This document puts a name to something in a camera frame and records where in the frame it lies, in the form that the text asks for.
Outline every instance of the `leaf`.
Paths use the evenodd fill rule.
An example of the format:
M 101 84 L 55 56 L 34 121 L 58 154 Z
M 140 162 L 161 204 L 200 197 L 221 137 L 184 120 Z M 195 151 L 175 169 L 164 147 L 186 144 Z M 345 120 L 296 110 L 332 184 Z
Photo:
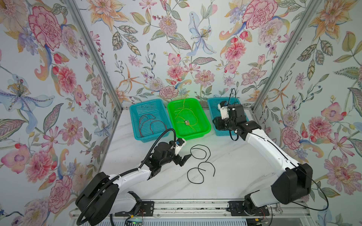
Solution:
M 312 59 L 311 63 L 309 64 L 308 70 L 307 70 L 307 76 L 308 80 L 310 81 L 315 71 L 315 62 L 314 59 Z
M 136 12 L 132 12 L 131 15 L 133 16 L 133 18 L 135 19 L 136 23 L 138 23 L 139 25 L 145 25 L 146 21 L 144 20 L 144 17 Z
M 135 45 L 132 45 L 129 42 L 127 42 L 127 45 L 134 54 L 141 56 L 141 53 L 139 52 L 138 48 Z
M 320 47 L 322 48 L 322 51 L 327 54 L 327 56 L 333 55 L 333 46 L 329 41 L 321 40 Z
M 128 25 L 121 25 L 118 28 L 129 34 L 136 34 L 138 32 L 136 29 L 134 29 L 133 27 L 128 26 Z
M 63 8 L 62 5 L 55 3 L 53 5 L 53 9 L 51 10 L 51 12 L 54 13 L 55 15 L 60 14 L 62 12 L 62 8 Z
M 46 133 L 52 126 L 55 125 L 56 121 L 58 120 L 60 107 L 63 103 L 56 105 L 53 110 L 45 117 L 43 123 L 44 133 Z
M 152 35 L 151 41 L 157 39 L 157 38 L 162 38 L 165 37 L 166 34 L 162 31 L 162 30 L 157 30 L 155 31 L 155 33 Z
M 362 140 L 359 139 L 348 139 L 356 149 L 356 152 L 362 157 Z
M 256 88 L 254 85 L 251 85 L 251 86 L 249 86 L 249 87 L 247 87 L 247 88 L 244 88 L 242 91 L 241 91 L 241 93 L 246 93 L 247 91 L 249 91 L 250 89 L 252 89 L 252 88 Z
M 292 22 L 290 22 L 290 23 L 293 23 L 293 21 L 296 21 L 296 20 L 299 20 L 300 18 L 302 18 L 303 13 L 304 13 L 304 11 L 298 13 L 297 15 L 295 15 L 295 17 L 293 18 Z
M 347 31 L 342 43 L 342 50 L 345 52 L 352 51 L 355 44 L 356 36 L 352 32 Z
M 339 71 L 335 71 L 334 73 L 346 76 L 347 78 L 350 79 L 358 79 L 359 78 L 358 70 L 359 68 L 357 67 L 348 67 L 348 68 L 343 68 Z
M 337 60 L 334 60 L 333 62 L 342 63 L 342 62 L 349 60 L 349 58 L 351 58 L 351 57 L 352 57 L 352 55 L 346 54 L 346 55 L 339 57 Z
M 323 65 L 324 63 L 324 54 L 321 50 L 317 50 L 316 52 L 316 63 L 317 65 Z
M 188 44 L 188 42 L 186 40 L 175 40 L 175 39 L 170 39 L 169 41 L 167 41 L 167 43 L 171 43 L 174 46 L 176 46 L 179 49 L 182 50 L 190 50 L 191 46 Z
M 123 47 L 123 41 L 118 31 L 113 34 L 112 45 L 113 45 L 113 50 L 120 50 Z
M 198 57 L 194 61 L 192 61 L 192 64 L 202 65 L 202 64 L 207 64 L 211 61 L 216 61 L 216 60 L 212 57 Z

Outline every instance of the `pink flower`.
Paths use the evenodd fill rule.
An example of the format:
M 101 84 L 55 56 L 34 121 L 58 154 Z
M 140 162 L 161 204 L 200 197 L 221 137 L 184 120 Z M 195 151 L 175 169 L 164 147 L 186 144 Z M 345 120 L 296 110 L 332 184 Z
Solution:
M 49 152 L 40 150 L 33 154 L 29 160 L 29 166 L 26 168 L 28 181 L 37 182 L 37 180 L 44 179 L 50 171 L 52 156 Z
M 195 83 L 201 84 L 203 87 L 207 87 L 208 85 L 211 85 L 212 82 L 214 82 L 215 75 L 211 73 L 211 71 L 203 70 L 202 72 L 198 72 L 195 75 Z
M 332 162 L 328 159 L 325 160 L 324 168 L 329 170 L 327 173 L 328 184 L 335 185 L 339 192 L 342 191 L 343 185 L 344 192 L 353 195 L 354 191 L 361 191 L 361 184 L 358 181 L 362 179 L 362 175 L 353 171 L 357 169 L 355 164 L 347 165 L 347 163 L 348 158 L 346 156 L 342 156 L 342 158 L 334 156 Z
M 48 198 L 49 211 L 57 213 L 68 202 L 72 188 L 72 179 L 68 176 L 63 176 L 62 180 L 56 180 L 54 187 L 50 190 Z
M 45 146 L 48 146 L 49 145 L 49 150 L 53 147 L 53 144 L 57 144 L 58 141 L 55 140 L 55 138 L 59 135 L 59 132 L 58 132 L 58 127 L 56 126 L 55 129 L 54 129 L 54 132 L 53 132 L 53 129 L 50 128 L 49 129 L 49 135 L 44 135 L 43 138 L 48 140 L 47 142 L 45 143 L 42 143 L 42 148 L 45 147 Z
M 326 138 L 332 132 L 332 125 L 322 117 L 312 117 L 308 125 L 309 132 L 317 138 Z
M 342 108 L 338 102 L 331 104 L 329 107 L 321 111 L 321 115 L 329 121 L 341 121 L 343 120 Z
M 167 74 L 170 78 L 178 79 L 184 75 L 184 70 L 180 65 L 172 65 L 168 70 Z
M 242 42 L 232 43 L 225 52 L 225 58 L 227 60 L 237 60 L 245 54 L 245 44 Z
M 252 68 L 249 70 L 248 73 L 243 73 L 242 77 L 243 77 L 243 81 L 242 81 L 242 85 L 249 85 L 252 84 L 253 82 L 257 81 L 258 79 L 260 79 L 261 77 L 263 77 L 266 74 L 266 71 L 260 71 L 258 68 Z
M 153 0 L 142 0 L 142 3 L 139 3 L 139 5 L 144 6 L 142 7 L 142 9 L 148 7 L 149 9 L 151 9 L 152 5 L 157 4 L 156 2 L 152 2 Z
M 30 153 L 26 145 L 21 145 L 18 150 L 14 150 L 1 158 L 1 162 L 17 174 L 25 169 Z
M 298 135 L 298 131 L 292 127 L 285 127 L 282 130 L 282 138 L 285 145 L 287 145 L 291 150 L 299 148 L 299 140 L 301 137 Z
M 68 141 L 68 146 L 74 144 L 74 140 L 78 140 L 83 137 L 82 122 L 78 120 L 78 117 L 68 119 L 68 124 L 64 123 L 65 129 L 62 129 L 59 133 L 63 134 L 63 140 Z
M 169 54 L 168 55 L 168 65 L 171 66 L 171 65 L 177 65 L 181 60 L 181 57 L 180 57 L 180 54 Z
M 77 85 L 77 88 L 74 90 L 74 98 L 75 102 L 79 104 L 79 106 L 81 105 L 81 102 L 84 102 L 86 100 L 85 94 L 80 85 Z
M 177 97 L 177 95 L 178 89 L 175 89 L 175 87 L 173 86 L 166 86 L 160 90 L 160 96 L 165 99 L 172 99 L 174 97 Z
M 354 153 L 351 152 L 350 150 L 346 149 L 346 148 L 354 148 L 353 145 L 351 144 L 343 144 L 344 142 L 346 142 L 348 140 L 348 137 L 342 137 L 339 141 L 338 141 L 338 133 L 334 133 L 334 139 L 332 139 L 330 136 L 328 136 L 328 139 L 330 140 L 331 143 L 335 144 L 333 146 L 333 149 L 336 150 L 337 148 L 340 148 L 340 151 L 342 152 L 342 154 L 344 156 L 346 156 L 345 153 L 349 154 L 350 156 L 354 156 Z
M 73 70 L 68 67 L 61 67 L 58 72 L 58 83 L 64 92 L 72 93 L 77 84 Z
M 171 36 L 177 31 L 176 21 L 170 16 L 164 16 L 160 20 L 159 26 L 167 36 Z
M 274 0 L 252 0 L 243 15 L 243 23 L 247 23 L 246 28 L 261 27 L 272 19 L 277 8 Z
M 29 26 L 37 41 L 51 50 L 59 48 L 62 42 L 62 30 L 55 15 L 43 6 L 34 6 L 33 14 L 28 17 Z
M 97 100 L 100 101 L 102 99 L 102 79 L 100 75 L 97 75 L 97 78 L 92 78 L 92 90 L 91 93 L 97 97 Z

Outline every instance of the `floral wallpaper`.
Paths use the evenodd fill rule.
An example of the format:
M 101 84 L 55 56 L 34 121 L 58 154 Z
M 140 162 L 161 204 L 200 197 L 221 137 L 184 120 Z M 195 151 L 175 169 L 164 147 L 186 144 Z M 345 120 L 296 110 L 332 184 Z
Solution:
M 311 210 L 321 226 L 362 224 L 361 10 L 358 0 L 323 1 L 256 109 L 269 136 L 312 166 L 330 204 Z M 326 206 L 315 184 L 303 200 Z
M 236 88 L 250 107 L 306 0 L 82 0 L 120 102 L 187 97 L 202 106 Z
M 0 225 L 67 225 L 120 113 L 62 0 L 0 0 L 0 40 Z

